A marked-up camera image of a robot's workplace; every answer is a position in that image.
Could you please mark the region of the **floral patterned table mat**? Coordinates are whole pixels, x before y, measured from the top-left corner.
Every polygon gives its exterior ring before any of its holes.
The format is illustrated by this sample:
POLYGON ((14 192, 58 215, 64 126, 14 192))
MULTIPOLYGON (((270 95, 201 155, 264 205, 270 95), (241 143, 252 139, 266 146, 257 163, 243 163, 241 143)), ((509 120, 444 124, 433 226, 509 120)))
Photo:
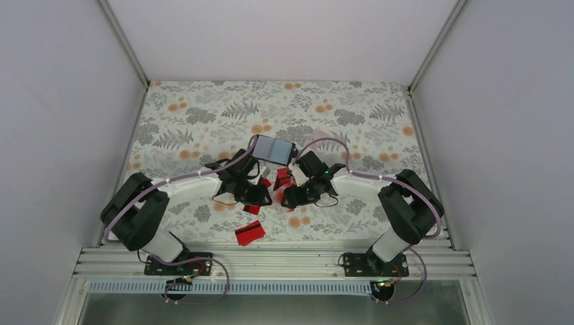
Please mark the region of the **floral patterned table mat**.
MULTIPOLYGON (((415 171, 428 181, 400 84, 342 81, 154 81, 126 175, 185 175, 231 158, 255 134, 307 146, 328 165, 349 162, 371 175, 415 171), (309 141, 320 129, 328 137, 309 141)), ((293 211, 273 204, 258 215, 229 196, 197 198, 166 211, 162 226, 186 242, 236 243, 259 221, 264 241, 375 239, 389 227, 378 199, 341 196, 334 207, 293 211)))

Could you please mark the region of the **white floral card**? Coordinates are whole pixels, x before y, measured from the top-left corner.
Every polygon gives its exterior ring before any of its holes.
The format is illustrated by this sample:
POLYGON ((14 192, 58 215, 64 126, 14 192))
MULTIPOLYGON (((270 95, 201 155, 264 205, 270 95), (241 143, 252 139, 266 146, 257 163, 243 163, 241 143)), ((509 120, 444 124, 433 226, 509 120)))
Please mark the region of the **white floral card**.
POLYGON ((324 138, 324 137, 328 137, 328 134, 323 132, 320 129, 315 129, 311 132, 311 134, 309 136, 309 141, 312 142, 314 140, 317 140, 319 138, 324 138))

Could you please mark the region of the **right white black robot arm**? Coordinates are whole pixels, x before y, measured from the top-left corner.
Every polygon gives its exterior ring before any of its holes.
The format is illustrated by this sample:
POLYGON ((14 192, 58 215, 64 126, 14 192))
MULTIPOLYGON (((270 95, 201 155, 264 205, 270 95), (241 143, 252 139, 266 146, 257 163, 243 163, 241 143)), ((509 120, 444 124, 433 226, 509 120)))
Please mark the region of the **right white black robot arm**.
POLYGON ((341 163, 328 166, 308 152, 289 166, 288 173, 295 183, 284 190, 281 205, 289 209, 315 204, 323 195, 380 201, 390 228, 368 249, 366 265, 376 276, 389 271, 398 254, 442 231, 443 205, 412 170, 368 175, 341 163))

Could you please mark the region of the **aluminium rail frame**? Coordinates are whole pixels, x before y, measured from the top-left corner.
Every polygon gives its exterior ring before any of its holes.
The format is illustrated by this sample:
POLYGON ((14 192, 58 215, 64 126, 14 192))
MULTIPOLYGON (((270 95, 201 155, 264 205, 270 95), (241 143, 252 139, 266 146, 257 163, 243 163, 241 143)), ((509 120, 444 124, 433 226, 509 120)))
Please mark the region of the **aluminium rail frame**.
MULTIPOLYGON (((193 294, 359 295, 380 276, 356 276, 347 252, 364 252, 367 240, 260 242, 240 247, 225 242, 195 242, 192 250, 211 253, 204 274, 194 279, 193 294)), ((489 324, 484 298, 470 253, 447 240, 425 240, 397 264, 402 283, 447 280, 462 291, 463 314, 471 324, 489 324)), ((79 324, 91 293, 160 293, 180 273, 159 265, 148 271, 143 255, 117 244, 83 248, 72 273, 56 322, 79 324)))

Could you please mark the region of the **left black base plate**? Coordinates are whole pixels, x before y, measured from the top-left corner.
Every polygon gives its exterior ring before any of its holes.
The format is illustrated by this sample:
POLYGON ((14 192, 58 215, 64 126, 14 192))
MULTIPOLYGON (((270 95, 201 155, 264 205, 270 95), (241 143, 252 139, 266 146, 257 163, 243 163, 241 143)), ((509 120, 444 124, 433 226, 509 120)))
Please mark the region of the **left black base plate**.
POLYGON ((211 261, 197 261, 181 265, 165 265, 153 257, 148 256, 146 260, 140 259, 144 263, 144 274, 147 276, 209 276, 211 274, 211 261))

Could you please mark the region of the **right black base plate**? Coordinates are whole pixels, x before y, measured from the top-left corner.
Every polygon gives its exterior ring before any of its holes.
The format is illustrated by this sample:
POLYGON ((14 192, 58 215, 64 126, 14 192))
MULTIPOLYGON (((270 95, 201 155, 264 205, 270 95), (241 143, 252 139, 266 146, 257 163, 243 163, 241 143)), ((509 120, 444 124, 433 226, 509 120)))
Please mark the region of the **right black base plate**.
POLYGON ((409 276, 406 256, 399 253, 390 262, 384 262, 374 254, 343 253, 337 261, 346 277, 406 277, 409 276))

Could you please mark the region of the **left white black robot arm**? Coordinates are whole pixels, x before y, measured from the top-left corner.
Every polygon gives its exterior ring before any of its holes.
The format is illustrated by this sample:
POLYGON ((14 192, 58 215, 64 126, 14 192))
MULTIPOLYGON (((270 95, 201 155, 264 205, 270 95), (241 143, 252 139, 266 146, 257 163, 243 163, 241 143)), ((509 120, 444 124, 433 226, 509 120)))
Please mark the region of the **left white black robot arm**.
POLYGON ((232 160, 218 160, 173 179, 134 173, 104 207, 100 219, 106 234, 113 234, 129 251, 144 251, 171 274, 180 274, 188 265, 188 249, 176 235, 161 229, 165 212, 191 199, 224 194, 244 206, 268 206, 272 203, 268 175, 269 169, 245 150, 232 160))

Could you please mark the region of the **red card lower left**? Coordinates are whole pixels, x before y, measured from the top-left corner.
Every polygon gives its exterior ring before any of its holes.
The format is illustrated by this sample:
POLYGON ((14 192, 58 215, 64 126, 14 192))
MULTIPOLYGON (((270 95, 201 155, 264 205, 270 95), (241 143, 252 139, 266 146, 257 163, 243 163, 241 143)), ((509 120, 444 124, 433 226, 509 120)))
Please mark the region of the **red card lower left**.
POLYGON ((261 207, 257 205, 244 205, 243 211, 251 215, 258 215, 261 207))

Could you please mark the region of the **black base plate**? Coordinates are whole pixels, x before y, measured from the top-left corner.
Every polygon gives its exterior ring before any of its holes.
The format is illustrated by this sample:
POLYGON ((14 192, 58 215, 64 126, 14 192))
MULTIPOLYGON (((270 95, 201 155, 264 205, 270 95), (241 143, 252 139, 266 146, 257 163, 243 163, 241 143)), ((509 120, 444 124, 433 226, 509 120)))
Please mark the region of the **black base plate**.
POLYGON ((384 262, 374 254, 343 253, 337 261, 346 277, 406 277, 409 276, 406 256, 399 253, 390 262, 384 262))
POLYGON ((147 276, 209 276, 211 274, 211 261, 197 261, 181 265, 165 265, 153 257, 148 256, 146 260, 140 259, 144 263, 144 274, 147 276))

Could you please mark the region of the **red card black stripe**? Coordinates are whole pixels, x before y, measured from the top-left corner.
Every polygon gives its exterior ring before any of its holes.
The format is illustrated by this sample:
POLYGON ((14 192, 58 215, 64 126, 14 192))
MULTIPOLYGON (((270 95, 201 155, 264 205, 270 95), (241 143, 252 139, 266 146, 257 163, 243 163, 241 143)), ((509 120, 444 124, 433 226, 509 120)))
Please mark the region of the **red card black stripe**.
POLYGON ((255 240, 265 236, 265 230, 259 221, 254 221, 248 225, 235 230, 236 240, 240 246, 247 246, 255 240))

